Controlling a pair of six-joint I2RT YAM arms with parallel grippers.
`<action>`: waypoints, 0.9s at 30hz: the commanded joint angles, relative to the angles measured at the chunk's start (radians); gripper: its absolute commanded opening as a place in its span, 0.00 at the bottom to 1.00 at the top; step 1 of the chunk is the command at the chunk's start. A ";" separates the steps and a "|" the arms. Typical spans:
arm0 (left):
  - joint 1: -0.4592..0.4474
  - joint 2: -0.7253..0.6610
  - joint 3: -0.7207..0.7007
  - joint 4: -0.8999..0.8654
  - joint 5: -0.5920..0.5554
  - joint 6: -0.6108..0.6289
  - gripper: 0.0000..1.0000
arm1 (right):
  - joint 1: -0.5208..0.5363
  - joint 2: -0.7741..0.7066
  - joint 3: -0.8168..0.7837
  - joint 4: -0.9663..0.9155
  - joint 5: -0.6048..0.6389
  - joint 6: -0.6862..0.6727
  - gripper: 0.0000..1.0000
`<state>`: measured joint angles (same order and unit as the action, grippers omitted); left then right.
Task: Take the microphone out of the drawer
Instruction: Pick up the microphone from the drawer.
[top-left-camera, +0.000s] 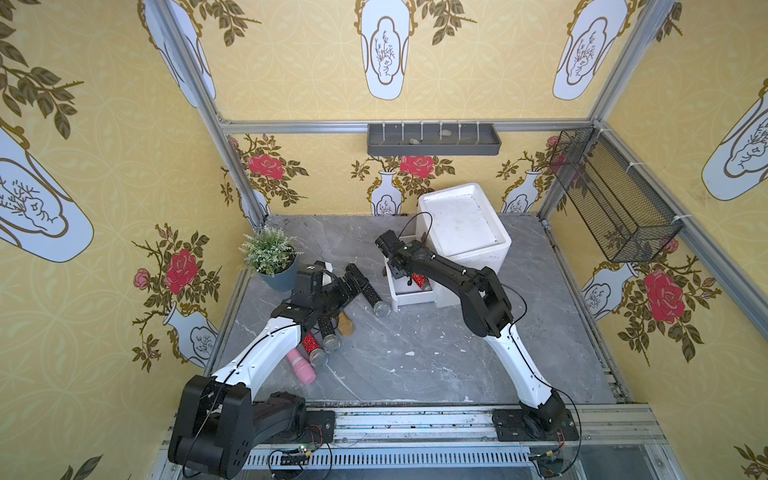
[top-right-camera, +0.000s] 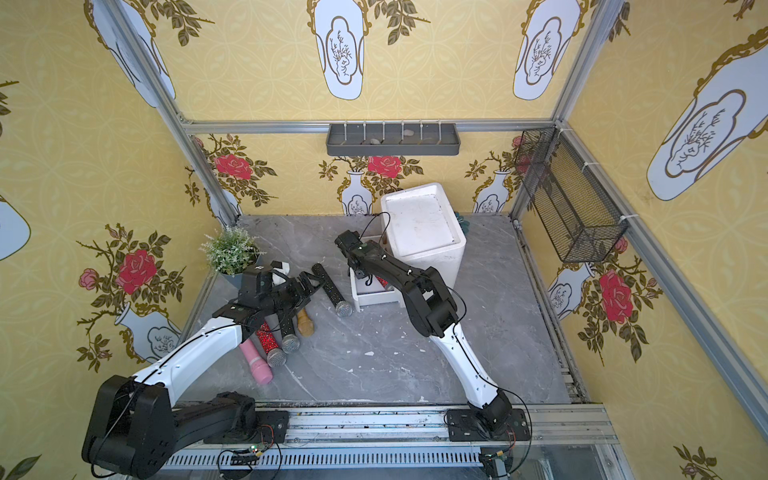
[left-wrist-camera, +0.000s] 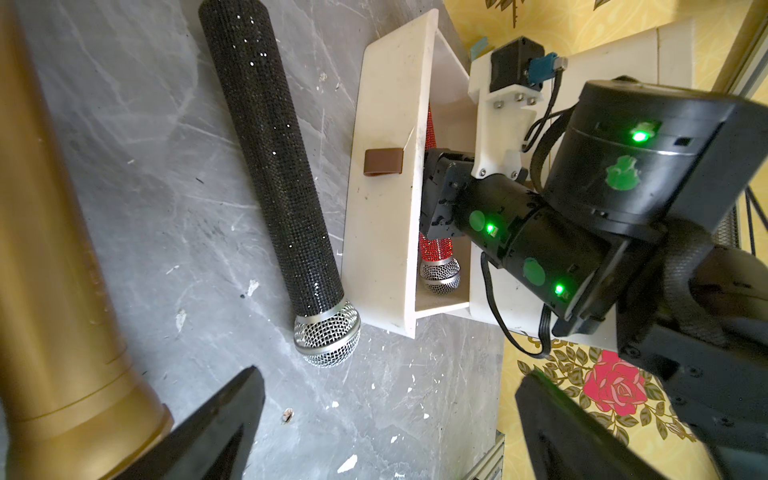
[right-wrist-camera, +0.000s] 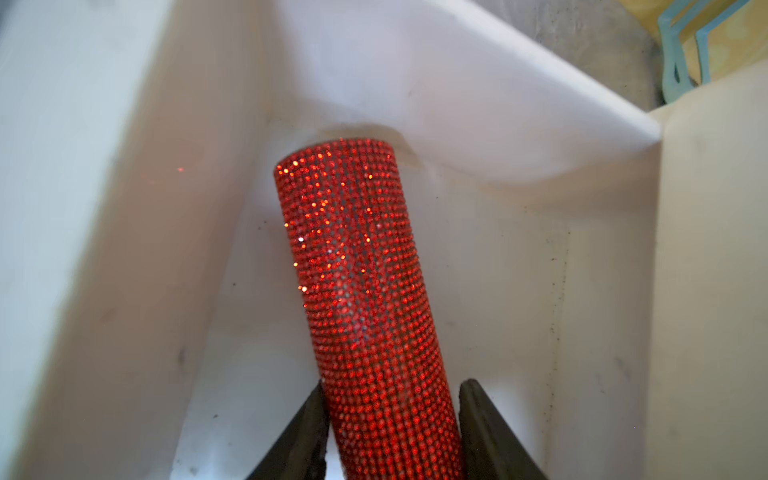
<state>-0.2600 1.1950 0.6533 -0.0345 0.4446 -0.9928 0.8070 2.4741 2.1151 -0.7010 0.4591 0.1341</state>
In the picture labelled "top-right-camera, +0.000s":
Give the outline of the wooden rolling pin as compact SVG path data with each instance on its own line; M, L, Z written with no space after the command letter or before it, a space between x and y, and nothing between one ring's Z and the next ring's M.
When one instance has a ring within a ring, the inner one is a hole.
M311 337L315 333L315 324L305 309L300 310L297 315L297 328L303 337Z

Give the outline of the black microphone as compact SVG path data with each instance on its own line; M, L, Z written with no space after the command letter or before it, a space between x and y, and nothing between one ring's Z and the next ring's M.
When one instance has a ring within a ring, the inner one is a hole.
M311 267L312 273L322 281L322 288L332 303L338 317L346 318L353 314L352 305L343 297L341 291L320 263Z
M286 314L280 320L279 326L282 338L282 349L286 354L296 352L301 346L301 341L296 334L292 316Z

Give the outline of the white bottom drawer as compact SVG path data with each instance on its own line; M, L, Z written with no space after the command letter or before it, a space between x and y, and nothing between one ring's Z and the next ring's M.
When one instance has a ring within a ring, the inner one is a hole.
M366 278L358 278L354 269L349 270L352 303L357 312L364 307L380 304L396 303L404 308L405 303L399 290L391 285L384 285L377 277L373 277L368 283Z

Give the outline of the red glitter microphone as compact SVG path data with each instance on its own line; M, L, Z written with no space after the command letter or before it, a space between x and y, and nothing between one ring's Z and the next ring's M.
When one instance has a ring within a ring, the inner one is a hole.
M264 322L256 331L256 335L262 350L265 353L267 364L271 368L284 366L287 361L287 355L278 345L270 326Z

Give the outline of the pink microphone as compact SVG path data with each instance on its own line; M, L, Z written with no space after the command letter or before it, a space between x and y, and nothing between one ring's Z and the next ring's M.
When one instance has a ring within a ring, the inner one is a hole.
M246 339L239 345L239 348L256 383L259 385L269 384L274 378L271 367L261 357L255 344L250 339Z

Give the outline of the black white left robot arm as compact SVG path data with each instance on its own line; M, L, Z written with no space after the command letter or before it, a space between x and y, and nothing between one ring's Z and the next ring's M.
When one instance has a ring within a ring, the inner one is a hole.
M179 450L209 438L247 439L259 429L252 397L217 394L180 407L182 394L211 366L237 349L275 315L291 319L324 282L292 277L274 262L246 269L236 298L179 346L129 376L114 375L99 388L81 457L93 467L147 479Z

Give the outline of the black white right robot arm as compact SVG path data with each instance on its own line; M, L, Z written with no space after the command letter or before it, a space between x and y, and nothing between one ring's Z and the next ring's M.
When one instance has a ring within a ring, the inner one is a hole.
M480 434L490 439L508 431L512 403L470 346L456 300L438 270L408 265L356 231L341 233L335 244L357 277L379 277L401 293L416 331L438 346L459 379Z

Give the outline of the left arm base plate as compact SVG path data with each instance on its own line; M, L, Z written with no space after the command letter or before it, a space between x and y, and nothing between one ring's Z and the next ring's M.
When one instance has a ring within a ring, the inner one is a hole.
M243 426L234 430L215 434L203 440L204 444L245 444L245 443L282 443L285 441L289 426L290 413L287 410L255 411L246 417Z

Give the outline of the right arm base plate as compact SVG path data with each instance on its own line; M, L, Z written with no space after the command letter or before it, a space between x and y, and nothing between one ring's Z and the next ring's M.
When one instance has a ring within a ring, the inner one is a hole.
M507 417L494 423L473 409L449 409L444 415L448 438L452 442L529 441L530 423L523 409L512 409Z

